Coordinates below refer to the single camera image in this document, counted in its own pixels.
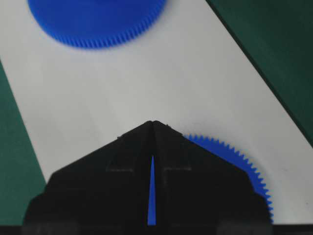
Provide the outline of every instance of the blue plastic gear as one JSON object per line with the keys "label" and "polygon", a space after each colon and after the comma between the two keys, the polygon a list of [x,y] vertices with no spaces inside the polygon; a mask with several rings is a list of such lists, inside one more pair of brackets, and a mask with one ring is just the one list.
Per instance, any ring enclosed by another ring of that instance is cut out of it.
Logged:
{"label": "blue plastic gear", "polygon": [[273,207],[271,207],[272,202],[270,200],[270,195],[268,194],[268,189],[266,189],[266,184],[262,182],[264,179],[259,177],[261,173],[257,172],[257,168],[253,167],[253,164],[249,163],[249,160],[245,158],[243,154],[241,155],[239,151],[235,151],[234,147],[231,148],[229,144],[226,145],[224,142],[220,142],[218,139],[215,140],[208,137],[204,138],[203,136],[198,137],[197,135],[189,135],[185,137],[202,148],[205,148],[211,153],[245,171],[250,178],[254,191],[266,199],[270,216],[273,217]]}
{"label": "blue plastic gear", "polygon": [[101,48],[125,43],[159,17],[166,0],[28,0],[40,27],[73,47]]}

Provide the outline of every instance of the gear teeth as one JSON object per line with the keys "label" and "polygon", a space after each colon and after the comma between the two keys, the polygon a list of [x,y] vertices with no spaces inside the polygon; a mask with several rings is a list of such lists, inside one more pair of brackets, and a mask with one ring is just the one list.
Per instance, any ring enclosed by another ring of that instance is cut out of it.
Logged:
{"label": "gear teeth", "polygon": [[273,210],[273,207],[270,207],[272,202],[270,200],[271,196],[268,194],[269,190],[266,188],[266,184],[263,183],[264,179],[253,163],[249,162],[249,158],[245,158],[244,154],[240,155],[240,151],[236,151],[230,144],[226,144],[213,137],[205,137],[203,139],[202,136],[197,138],[195,135],[193,138],[192,135],[189,135],[189,140],[244,170],[248,174],[255,192],[263,196],[266,199],[269,210]]}
{"label": "gear teeth", "polygon": [[104,32],[103,35],[98,36],[91,35],[90,38],[79,38],[77,36],[73,36],[71,34],[72,32],[69,32],[68,35],[61,34],[56,29],[56,27],[50,26],[45,22],[44,18],[39,17],[39,15],[36,14],[36,11],[42,10],[43,4],[38,2],[41,1],[28,0],[28,5],[37,23],[40,25],[40,27],[45,33],[50,35],[58,42],[61,42],[68,46],[86,49],[117,46],[134,39],[135,37],[139,36],[140,34],[147,31],[151,27],[151,25],[161,15],[166,5],[166,0],[158,0],[154,5],[150,6],[150,12],[148,12],[146,17],[142,18],[141,21],[134,23],[133,26],[125,28],[123,31],[119,32],[116,35],[111,35],[109,32],[106,35]]}

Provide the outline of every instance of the blue slot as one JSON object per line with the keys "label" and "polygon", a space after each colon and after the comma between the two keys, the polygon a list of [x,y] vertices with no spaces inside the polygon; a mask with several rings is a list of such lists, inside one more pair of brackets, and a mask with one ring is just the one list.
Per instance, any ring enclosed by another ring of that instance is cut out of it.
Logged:
{"label": "blue slot", "polygon": [[155,163],[152,157],[151,175],[150,175],[150,192],[149,192],[149,207],[148,207],[148,225],[155,226],[156,219],[156,184],[155,184]]}

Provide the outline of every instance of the green surface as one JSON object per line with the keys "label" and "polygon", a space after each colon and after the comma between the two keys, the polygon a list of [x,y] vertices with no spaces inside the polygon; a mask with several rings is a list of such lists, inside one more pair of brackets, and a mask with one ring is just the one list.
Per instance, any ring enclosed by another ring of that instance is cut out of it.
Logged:
{"label": "green surface", "polygon": [[0,225],[20,225],[45,180],[0,63]]}
{"label": "green surface", "polygon": [[313,1],[207,2],[313,146]]}

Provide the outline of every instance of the blurred blue gear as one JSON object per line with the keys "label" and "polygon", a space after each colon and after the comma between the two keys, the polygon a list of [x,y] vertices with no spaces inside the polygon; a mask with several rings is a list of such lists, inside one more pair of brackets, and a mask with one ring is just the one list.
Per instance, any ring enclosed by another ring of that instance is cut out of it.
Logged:
{"label": "blurred blue gear", "polygon": [[28,0],[40,27],[57,41],[82,48],[125,43],[159,17],[166,0]]}

